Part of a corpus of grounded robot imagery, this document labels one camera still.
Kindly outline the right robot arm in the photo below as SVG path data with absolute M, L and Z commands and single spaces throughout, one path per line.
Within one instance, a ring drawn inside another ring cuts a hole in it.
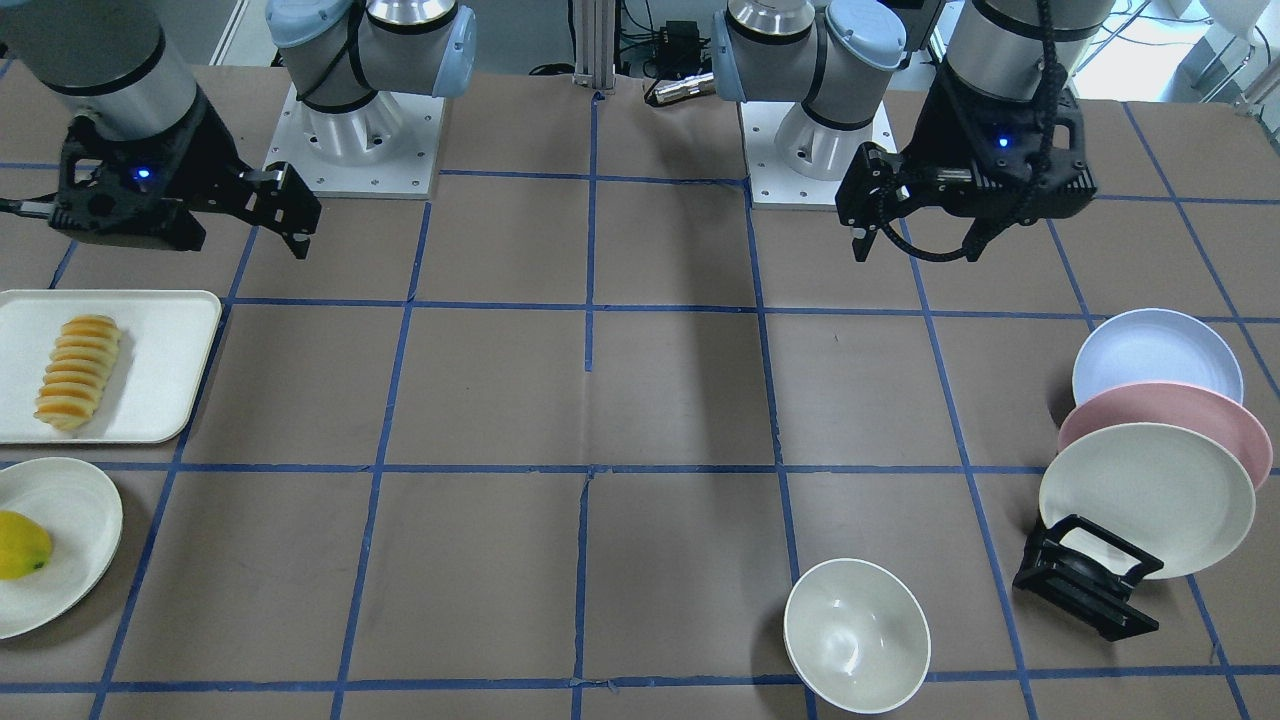
M 401 141 L 393 94 L 468 87 L 477 18 L 456 1 L 270 1 L 314 155 L 376 161 Z M 201 211 L 278 233 L 302 259 L 323 211 L 292 161 L 255 169 L 142 1 L 5 1 L 3 42 L 72 110 L 59 184 L 3 210 L 82 243 L 198 251 Z

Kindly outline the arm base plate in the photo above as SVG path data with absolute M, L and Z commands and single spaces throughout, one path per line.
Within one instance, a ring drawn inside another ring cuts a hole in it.
M 890 152 L 897 142 L 883 105 L 860 129 L 832 129 L 796 102 L 739 106 L 753 204 L 765 210 L 835 211 L 835 196 L 865 142 Z
M 364 108 L 329 114 L 285 92 L 265 165 L 287 163 L 320 199 L 429 200 L 448 101 L 380 92 Z

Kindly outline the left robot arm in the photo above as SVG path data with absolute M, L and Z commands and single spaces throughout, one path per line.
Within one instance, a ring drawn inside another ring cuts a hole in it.
M 1012 225 L 1076 215 L 1096 196 L 1069 72 L 1106 1 L 966 1 L 905 149 L 870 137 L 908 32 L 879 1 L 730 1 L 710 41 L 717 94 L 790 102 L 780 149 L 837 181 L 854 258 L 878 233 L 928 263 L 975 261 Z

